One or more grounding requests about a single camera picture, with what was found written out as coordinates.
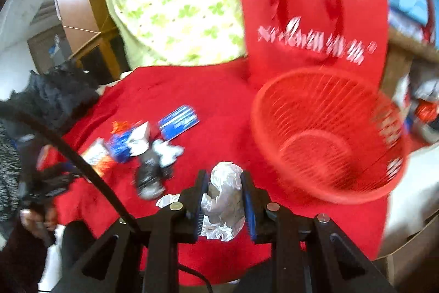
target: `wooden furniture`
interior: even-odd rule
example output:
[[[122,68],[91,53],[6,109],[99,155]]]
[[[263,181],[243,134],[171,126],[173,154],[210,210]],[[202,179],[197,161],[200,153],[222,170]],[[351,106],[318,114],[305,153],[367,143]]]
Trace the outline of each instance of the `wooden furniture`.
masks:
[[[435,292],[438,254],[439,213],[435,213],[421,231],[394,252],[377,258],[374,265],[398,292]]]
[[[394,28],[389,27],[389,45],[381,80],[381,91],[391,98],[398,80],[409,73],[414,58],[439,64],[439,51],[432,46],[408,38]]]
[[[27,43],[33,62],[39,74],[43,74],[55,65],[49,49],[54,45],[55,35],[65,37],[61,24],[39,33],[30,38]]]
[[[122,39],[105,0],[55,0],[78,66],[104,84],[128,71]]]

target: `screw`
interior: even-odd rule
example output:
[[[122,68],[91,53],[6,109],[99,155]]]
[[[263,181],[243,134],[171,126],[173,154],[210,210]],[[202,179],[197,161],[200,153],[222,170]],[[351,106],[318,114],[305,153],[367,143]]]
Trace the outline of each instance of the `screw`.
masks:
[[[169,208],[172,211],[178,211],[178,210],[183,209],[183,204],[181,202],[176,201],[176,202],[173,202],[171,205],[169,205]]]
[[[322,224],[327,224],[331,220],[331,218],[326,214],[318,214],[317,220],[319,220],[319,222]]]
[[[277,202],[270,202],[267,204],[268,211],[278,211],[279,209],[280,209],[280,206]]]

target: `white wall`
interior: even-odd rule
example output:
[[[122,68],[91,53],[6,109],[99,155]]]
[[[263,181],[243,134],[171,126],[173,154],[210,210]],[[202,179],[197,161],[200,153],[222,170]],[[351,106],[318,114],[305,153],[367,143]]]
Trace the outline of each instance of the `white wall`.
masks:
[[[29,71],[36,72],[26,41],[21,41],[0,52],[0,100],[9,98],[10,92],[23,91]]]
[[[26,35],[29,25],[42,2],[43,0],[7,0],[0,11],[0,50],[28,39]]]
[[[58,19],[57,15],[48,16],[47,18],[41,19],[40,21],[29,25],[27,31],[25,32],[24,39],[30,39],[37,34],[42,33],[50,28],[53,28],[59,24],[62,24]]]

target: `red shopping bag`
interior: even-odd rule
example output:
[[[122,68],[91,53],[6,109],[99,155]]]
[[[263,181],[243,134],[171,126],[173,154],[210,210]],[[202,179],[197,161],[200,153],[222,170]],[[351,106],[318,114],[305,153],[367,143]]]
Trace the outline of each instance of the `red shopping bag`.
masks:
[[[358,74],[379,87],[387,53],[387,0],[241,0],[250,82],[302,66]]]

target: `blue packaging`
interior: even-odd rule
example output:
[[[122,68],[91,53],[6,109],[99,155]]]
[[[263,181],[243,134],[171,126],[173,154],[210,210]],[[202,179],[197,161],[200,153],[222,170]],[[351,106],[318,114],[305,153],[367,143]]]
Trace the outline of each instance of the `blue packaging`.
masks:
[[[183,105],[159,120],[159,130],[165,140],[171,140],[199,122],[195,110]]]
[[[131,158],[131,149],[127,143],[132,131],[133,128],[122,134],[113,134],[106,143],[110,156],[118,163],[126,163]]]

